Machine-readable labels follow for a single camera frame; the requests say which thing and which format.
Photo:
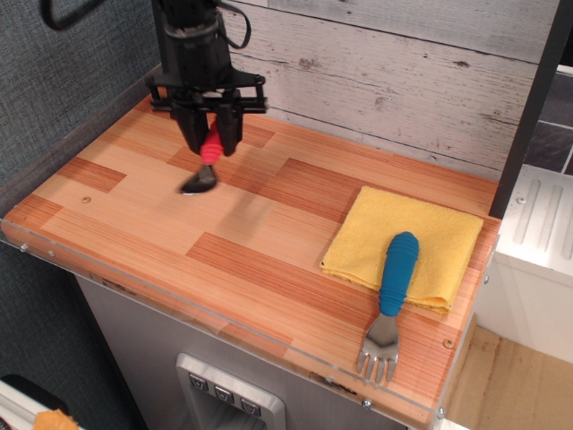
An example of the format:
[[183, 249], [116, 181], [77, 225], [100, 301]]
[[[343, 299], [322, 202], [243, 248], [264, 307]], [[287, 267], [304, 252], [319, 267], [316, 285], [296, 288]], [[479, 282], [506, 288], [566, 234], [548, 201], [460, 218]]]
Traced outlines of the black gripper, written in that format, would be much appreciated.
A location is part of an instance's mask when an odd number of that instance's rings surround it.
[[145, 84], [154, 111], [168, 112], [175, 119], [191, 152], [199, 155], [209, 125], [207, 113], [217, 113], [217, 128], [226, 157], [235, 153], [243, 139], [243, 115], [265, 114], [268, 101], [262, 75], [231, 71], [212, 88], [183, 85], [171, 73], [148, 77]]

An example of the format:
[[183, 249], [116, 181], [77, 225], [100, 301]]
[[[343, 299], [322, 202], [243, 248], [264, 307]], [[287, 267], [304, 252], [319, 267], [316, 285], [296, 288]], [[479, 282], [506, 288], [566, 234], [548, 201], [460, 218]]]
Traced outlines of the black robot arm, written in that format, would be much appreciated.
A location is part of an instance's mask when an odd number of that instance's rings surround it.
[[243, 116], [264, 114], [265, 78], [235, 69], [230, 49], [245, 48], [227, 35], [221, 11], [242, 11], [223, 1], [159, 1], [156, 7], [163, 73], [146, 81], [151, 106], [171, 114], [196, 154], [209, 139], [219, 138], [229, 157], [243, 139]]

